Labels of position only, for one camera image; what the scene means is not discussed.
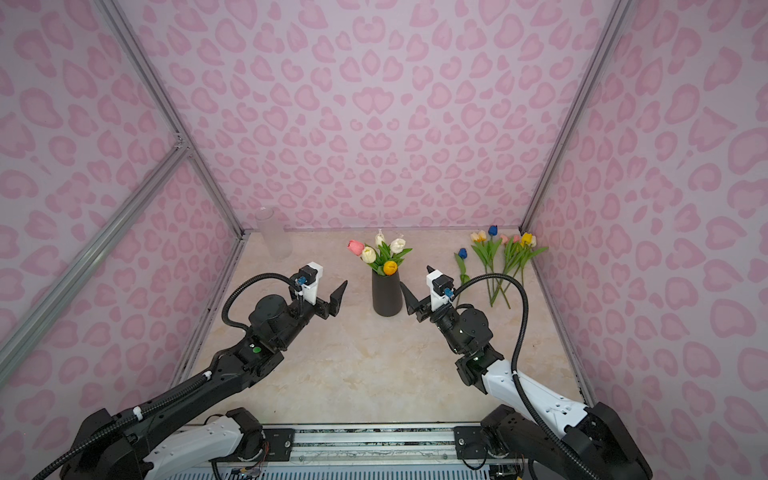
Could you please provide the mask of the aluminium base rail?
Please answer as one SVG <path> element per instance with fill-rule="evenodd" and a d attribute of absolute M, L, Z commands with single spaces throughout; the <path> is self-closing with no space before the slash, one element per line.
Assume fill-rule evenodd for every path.
<path fill-rule="evenodd" d="M 265 425 L 250 448 L 212 416 L 151 449 L 148 479 L 582 479 L 551 443 L 506 447 L 476 423 Z"/>

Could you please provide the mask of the dark grey vase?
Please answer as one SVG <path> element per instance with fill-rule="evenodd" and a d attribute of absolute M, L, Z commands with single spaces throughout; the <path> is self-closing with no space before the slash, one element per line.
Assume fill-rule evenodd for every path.
<path fill-rule="evenodd" d="M 399 272 L 392 275 L 373 272 L 371 292 L 373 309 L 379 316 L 393 317 L 403 308 Z"/>

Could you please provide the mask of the aluminium frame left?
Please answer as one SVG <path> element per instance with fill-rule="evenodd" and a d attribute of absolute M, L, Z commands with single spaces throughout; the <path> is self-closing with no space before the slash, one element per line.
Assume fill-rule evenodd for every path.
<path fill-rule="evenodd" d="M 106 25 L 116 36 L 118 45 L 130 60 L 134 71 L 143 82 L 159 112 L 173 132 L 177 143 L 166 154 L 160 164 L 154 168 L 118 208 L 92 239 L 85 244 L 73 262 L 63 271 L 50 290 L 34 304 L 22 325 L 10 336 L 9 342 L 1 347 L 1 384 L 6 385 L 24 361 L 37 348 L 43 337 L 51 330 L 65 307 L 84 288 L 95 271 L 103 264 L 118 243 L 134 226 L 138 217 L 170 180 L 175 171 L 188 162 L 195 170 L 212 197 L 214 205 L 224 216 L 229 229 L 234 233 L 233 251 L 227 257 L 221 279 L 228 279 L 228 272 L 235 265 L 245 230 L 236 218 L 234 209 L 226 200 L 223 190 L 216 182 L 211 169 L 206 165 L 202 154 L 192 140 L 191 131 L 184 125 L 179 109 L 174 105 L 166 88 L 150 62 L 145 49 L 139 41 L 136 30 L 119 1 L 97 1 L 95 6 L 100 11 Z"/>

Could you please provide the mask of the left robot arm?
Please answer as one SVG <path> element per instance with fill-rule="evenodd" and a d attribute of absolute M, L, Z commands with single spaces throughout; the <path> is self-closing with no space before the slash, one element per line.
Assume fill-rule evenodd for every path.
<path fill-rule="evenodd" d="M 87 417 L 68 451 L 44 467 L 37 478 L 97 479 L 107 475 L 145 479 L 153 470 L 150 453 L 179 428 L 219 402 L 253 387 L 284 359 L 284 353 L 314 317 L 327 319 L 341 310 L 346 282 L 328 300 L 317 290 L 319 265 L 307 264 L 290 277 L 261 273 L 239 285 L 225 301 L 221 318 L 244 336 L 216 352 L 210 364 L 184 382 L 111 415 L 105 409 Z M 251 286 L 267 280 L 287 285 L 289 295 L 262 297 L 246 323 L 232 320 L 230 309 Z"/>

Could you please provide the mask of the clear plastic cup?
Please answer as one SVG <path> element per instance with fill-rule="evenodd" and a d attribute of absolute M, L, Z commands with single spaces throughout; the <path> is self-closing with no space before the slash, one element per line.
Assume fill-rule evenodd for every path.
<path fill-rule="evenodd" d="M 255 212 L 255 222 L 270 255 L 278 260 L 288 258 L 292 253 L 290 236 L 274 207 L 261 207 Z"/>

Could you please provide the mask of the blue tulip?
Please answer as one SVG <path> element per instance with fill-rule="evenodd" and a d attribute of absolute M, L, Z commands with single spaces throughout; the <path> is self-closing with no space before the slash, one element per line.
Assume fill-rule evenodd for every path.
<path fill-rule="evenodd" d="M 454 255 L 454 258 L 459 270 L 459 280 L 461 285 L 464 285 L 465 283 L 470 281 L 470 277 L 467 273 L 467 267 L 466 267 L 467 257 L 468 257 L 468 253 L 465 248 L 460 248 L 458 252 Z"/>
<path fill-rule="evenodd" d="M 498 249 L 501 246 L 502 241 L 498 237 L 499 231 L 497 225 L 491 225 L 488 227 L 487 231 L 484 233 L 484 240 L 482 241 L 482 248 L 483 253 L 485 256 L 484 260 L 484 269 L 485 273 L 494 273 L 495 272 L 495 256 L 498 252 Z M 494 298 L 493 298 L 493 292 L 494 292 L 494 280 L 493 279 L 487 279 L 486 280 L 486 289 L 489 299 L 489 304 L 494 304 Z"/>

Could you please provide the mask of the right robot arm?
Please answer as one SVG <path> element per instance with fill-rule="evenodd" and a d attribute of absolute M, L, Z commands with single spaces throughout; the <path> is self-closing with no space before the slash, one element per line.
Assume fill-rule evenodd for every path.
<path fill-rule="evenodd" d="M 521 300 L 519 333 L 511 357 L 493 348 L 493 333 L 484 312 L 456 300 L 469 287 L 500 280 L 514 287 Z M 571 400 L 524 374 L 519 367 L 529 320 L 523 285 L 501 273 L 489 273 L 455 286 L 436 269 L 426 276 L 427 297 L 417 299 L 400 287 L 406 309 L 429 321 L 457 355 L 462 382 L 500 401 L 481 422 L 493 455 L 516 454 L 564 479 L 650 479 L 653 471 L 619 415 L 608 405 Z"/>

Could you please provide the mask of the blue tulip back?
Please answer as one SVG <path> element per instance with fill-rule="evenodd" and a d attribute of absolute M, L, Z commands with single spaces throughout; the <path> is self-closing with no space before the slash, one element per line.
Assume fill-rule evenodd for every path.
<path fill-rule="evenodd" d="M 488 227 L 487 231 L 484 233 L 484 240 L 482 241 L 482 248 L 483 253 L 485 256 L 484 260 L 484 269 L 485 273 L 494 273 L 495 272 L 495 256 L 498 252 L 498 249 L 501 246 L 502 241 L 498 237 L 499 231 L 497 225 L 491 225 Z M 494 280 L 493 279 L 487 279 L 486 280 L 486 289 L 489 299 L 489 304 L 494 304 L 494 298 L 493 298 L 493 292 L 494 292 Z"/>

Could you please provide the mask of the aluminium corner post right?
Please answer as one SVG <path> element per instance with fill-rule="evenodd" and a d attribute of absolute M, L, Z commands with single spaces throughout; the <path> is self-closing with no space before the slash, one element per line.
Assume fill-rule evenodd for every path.
<path fill-rule="evenodd" d="M 551 183 L 555 170 L 565 154 L 571 138 L 579 125 L 584 111 L 587 109 L 590 98 L 599 84 L 600 78 L 610 63 L 611 56 L 616 49 L 627 22 L 631 19 L 636 9 L 636 1 L 615 1 L 610 14 L 604 24 L 604 28 L 598 37 L 593 55 L 586 64 L 584 73 L 577 85 L 575 95 L 570 101 L 566 111 L 564 122 L 558 131 L 554 145 L 550 150 L 541 177 L 534 189 L 531 202 L 522 218 L 520 232 L 531 232 L 536 215 L 544 201 L 544 196 Z"/>

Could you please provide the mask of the blue tulip front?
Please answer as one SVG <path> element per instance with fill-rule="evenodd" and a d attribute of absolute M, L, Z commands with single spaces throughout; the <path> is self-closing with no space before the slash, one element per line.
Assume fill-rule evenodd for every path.
<path fill-rule="evenodd" d="M 467 267 L 466 267 L 467 257 L 468 257 L 468 253 L 465 248 L 460 248 L 458 252 L 454 255 L 454 258 L 459 270 L 459 280 L 461 285 L 464 285 L 465 283 L 470 281 L 470 277 L 467 273 Z"/>

